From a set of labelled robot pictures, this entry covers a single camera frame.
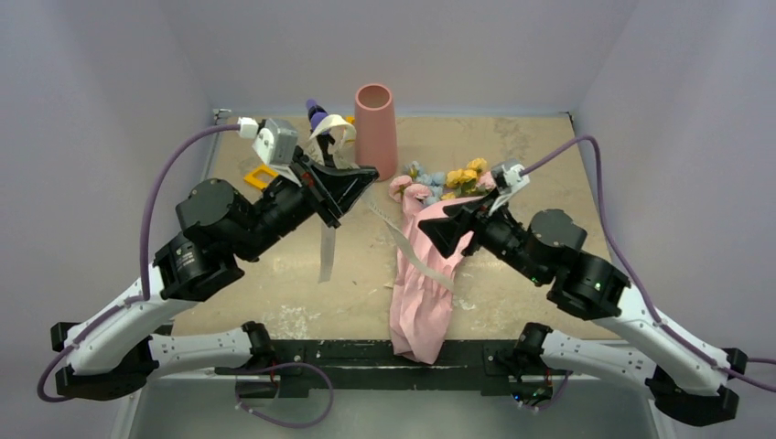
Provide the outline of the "cream printed ribbon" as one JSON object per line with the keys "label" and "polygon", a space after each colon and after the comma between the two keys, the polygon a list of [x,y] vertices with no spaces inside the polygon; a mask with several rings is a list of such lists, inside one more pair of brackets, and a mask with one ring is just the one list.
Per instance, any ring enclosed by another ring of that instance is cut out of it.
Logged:
{"label": "cream printed ribbon", "polygon": [[340,149],[352,143],[356,139],[357,130],[355,126],[346,121],[338,114],[328,114],[320,121],[311,123],[310,141],[314,141],[323,134],[329,133],[334,128],[342,130],[341,138],[334,142],[330,153],[334,163],[341,164],[341,168],[325,166],[318,177],[318,180],[324,184],[326,190],[334,199],[334,205],[341,211],[350,210],[357,201],[363,201],[370,211],[379,217],[390,231],[397,250],[404,256],[407,262],[413,265],[418,272],[426,277],[436,281],[449,291],[454,289],[454,282],[432,268],[425,265],[415,254],[413,245],[404,236],[403,230],[394,224],[394,222],[382,212],[377,203],[372,199],[370,186],[375,181],[376,174],[373,168],[367,166],[358,167],[353,163],[345,161],[340,155]]}

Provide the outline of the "pink flower bouquet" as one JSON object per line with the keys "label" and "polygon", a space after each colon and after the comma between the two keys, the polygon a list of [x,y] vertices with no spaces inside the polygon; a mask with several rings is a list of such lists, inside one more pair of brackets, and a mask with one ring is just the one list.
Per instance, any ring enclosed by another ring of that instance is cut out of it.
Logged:
{"label": "pink flower bouquet", "polygon": [[394,354],[425,364],[437,360],[453,311],[451,286],[471,240],[465,235],[451,256],[443,256],[419,229],[419,222],[440,219],[444,207],[473,200],[493,188],[483,158],[447,173],[427,173],[413,162],[390,183],[388,193],[404,215],[389,308]]}

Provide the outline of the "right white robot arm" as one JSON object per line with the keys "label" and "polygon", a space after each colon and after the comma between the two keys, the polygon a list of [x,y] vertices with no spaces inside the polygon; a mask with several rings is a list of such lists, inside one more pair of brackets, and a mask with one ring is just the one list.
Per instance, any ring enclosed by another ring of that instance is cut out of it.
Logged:
{"label": "right white robot arm", "polygon": [[627,386],[651,399],[664,415],[695,427],[733,420],[738,395],[728,387],[748,358],[737,348],[716,348],[651,313],[641,291],[621,270],[583,248],[587,234],[560,209],[518,222],[492,197],[447,206],[419,229],[443,255],[463,238],[466,253],[485,249],[578,319],[617,334],[629,347],[614,348],[571,337],[549,326],[525,325],[510,352],[498,356],[516,377],[539,369],[574,371]]}

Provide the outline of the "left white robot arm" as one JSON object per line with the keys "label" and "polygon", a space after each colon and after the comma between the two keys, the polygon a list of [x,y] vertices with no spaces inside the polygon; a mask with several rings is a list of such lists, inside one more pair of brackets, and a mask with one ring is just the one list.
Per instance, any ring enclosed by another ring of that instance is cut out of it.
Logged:
{"label": "left white robot arm", "polygon": [[306,157],[295,159],[290,170],[256,201],[219,178],[195,186],[176,208],[180,232],[156,252],[145,279],[99,315],[51,329],[59,353],[50,372],[58,399],[111,401],[149,380],[208,367],[268,370],[275,349],[261,323],[209,336],[165,336],[160,328],[239,281],[240,262],[257,262],[306,220],[316,216],[326,227],[338,227],[379,176],[371,166],[337,169]]}

